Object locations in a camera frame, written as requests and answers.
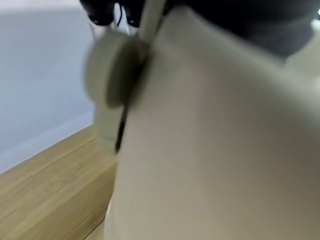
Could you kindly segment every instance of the white wall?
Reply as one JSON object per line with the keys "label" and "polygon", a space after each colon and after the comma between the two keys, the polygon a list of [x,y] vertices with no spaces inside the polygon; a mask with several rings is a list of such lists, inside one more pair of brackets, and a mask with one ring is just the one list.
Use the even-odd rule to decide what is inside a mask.
{"label": "white wall", "polygon": [[17,10],[3,3],[0,173],[86,127],[93,110],[83,88],[93,42],[83,10]]}

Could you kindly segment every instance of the light wood surface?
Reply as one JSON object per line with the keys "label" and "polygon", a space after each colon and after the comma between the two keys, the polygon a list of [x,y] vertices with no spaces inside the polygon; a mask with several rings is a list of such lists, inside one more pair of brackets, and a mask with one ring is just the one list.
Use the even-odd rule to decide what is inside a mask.
{"label": "light wood surface", "polygon": [[0,239],[83,240],[104,219],[116,164],[90,126],[0,175]]}
{"label": "light wood surface", "polygon": [[104,240],[104,222],[100,223],[85,240]]}

